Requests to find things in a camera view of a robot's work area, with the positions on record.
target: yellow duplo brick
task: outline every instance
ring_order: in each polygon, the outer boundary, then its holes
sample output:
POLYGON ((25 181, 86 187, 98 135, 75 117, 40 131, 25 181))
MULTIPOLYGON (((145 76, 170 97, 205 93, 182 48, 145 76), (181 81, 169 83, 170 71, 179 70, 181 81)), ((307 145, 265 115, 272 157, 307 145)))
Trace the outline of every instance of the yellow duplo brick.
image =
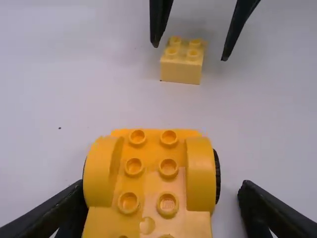
POLYGON ((200 84, 205 43, 173 36, 160 58, 161 81, 200 84))
POLYGON ((219 165, 188 129, 120 129, 87 156, 83 238, 212 238, 219 165))

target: black robotic claw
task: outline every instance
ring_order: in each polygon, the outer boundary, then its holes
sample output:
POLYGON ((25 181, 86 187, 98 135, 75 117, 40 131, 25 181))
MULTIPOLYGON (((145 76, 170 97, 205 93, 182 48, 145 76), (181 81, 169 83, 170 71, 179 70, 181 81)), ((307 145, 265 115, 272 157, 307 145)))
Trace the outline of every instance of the black robotic claw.
POLYGON ((303 216, 251 181, 238 192, 248 238, 317 238, 317 223, 303 216))
MULTIPOLYGON (((251 181, 238 192, 248 238, 317 238, 317 224, 251 181)), ((88 208, 82 180, 0 228, 1 238, 81 238, 88 208)))
MULTIPOLYGON (((222 61, 227 61, 239 38, 242 28, 261 0, 237 0, 222 52, 222 61)), ((150 39, 157 48, 166 29, 173 0, 150 0, 150 39)))
POLYGON ((157 48, 165 31, 173 0, 150 0, 150 40, 157 48))
POLYGON ((1 238, 81 238, 88 208, 79 180, 46 202, 0 228, 1 238))

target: yellow lego brick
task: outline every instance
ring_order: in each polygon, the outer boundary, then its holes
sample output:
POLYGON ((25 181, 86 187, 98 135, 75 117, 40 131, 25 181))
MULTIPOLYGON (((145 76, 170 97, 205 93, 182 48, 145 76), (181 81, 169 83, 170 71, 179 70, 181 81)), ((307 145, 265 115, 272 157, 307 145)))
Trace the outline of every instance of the yellow lego brick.
POLYGON ((160 58, 161 81, 200 84, 205 43, 173 36, 160 58))
POLYGON ((83 238, 212 238, 214 154, 195 130, 115 130, 92 145, 83 185, 83 238))

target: lego stud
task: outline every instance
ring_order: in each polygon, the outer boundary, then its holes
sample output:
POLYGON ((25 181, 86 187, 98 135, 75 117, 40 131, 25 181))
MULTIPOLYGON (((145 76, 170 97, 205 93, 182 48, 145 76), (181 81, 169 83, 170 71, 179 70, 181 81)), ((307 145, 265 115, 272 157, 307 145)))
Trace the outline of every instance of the lego stud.
POLYGON ((179 209, 179 201, 173 193, 165 192, 157 201, 157 211, 164 218, 173 218, 179 209))
POLYGON ((196 49, 190 49, 187 51, 187 60, 195 61, 199 56, 199 51, 196 49))
POLYGON ((178 138, 175 131, 166 130, 160 136, 160 141, 163 145, 171 147, 176 145, 178 138))
POLYGON ((173 159, 164 159, 158 168, 159 174, 165 179, 173 179, 178 174, 178 165, 173 159))
POLYGON ((168 47, 165 49, 165 55, 169 58, 169 59, 174 59, 177 54, 178 54, 179 49, 176 47, 168 47))
POLYGON ((182 38, 180 38, 179 36, 172 36, 170 39, 169 39, 169 44, 171 46, 180 46, 182 43, 182 38))
POLYGON ((134 130, 129 135, 129 141, 132 145, 140 146, 145 143, 146 137, 142 130, 134 130))
POLYGON ((199 47, 202 44, 201 39, 194 39, 189 42, 190 47, 199 47))
POLYGON ((124 167, 124 171, 129 177, 137 177, 141 175, 143 170, 144 166, 142 161, 138 158, 129 159, 124 167))
POLYGON ((125 192, 120 195, 117 205, 122 214, 131 215, 139 209, 140 201, 135 193, 125 192))
POLYGON ((140 222, 139 226, 140 226, 140 232, 144 235, 151 234, 156 227, 155 221, 151 217, 142 218, 142 221, 140 222))

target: white surface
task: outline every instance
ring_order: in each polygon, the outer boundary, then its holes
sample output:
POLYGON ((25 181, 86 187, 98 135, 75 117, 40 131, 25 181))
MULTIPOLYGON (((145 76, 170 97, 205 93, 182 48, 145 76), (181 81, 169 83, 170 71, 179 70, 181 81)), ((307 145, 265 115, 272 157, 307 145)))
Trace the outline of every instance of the white surface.
POLYGON ((317 220, 317 1, 263 0, 220 62, 235 3, 176 0, 154 49, 147 0, 2 0, 0 226, 80 179, 98 136, 140 126, 212 139, 215 238, 245 237, 244 179, 317 220), (173 34, 210 42, 200 86, 159 82, 173 34))

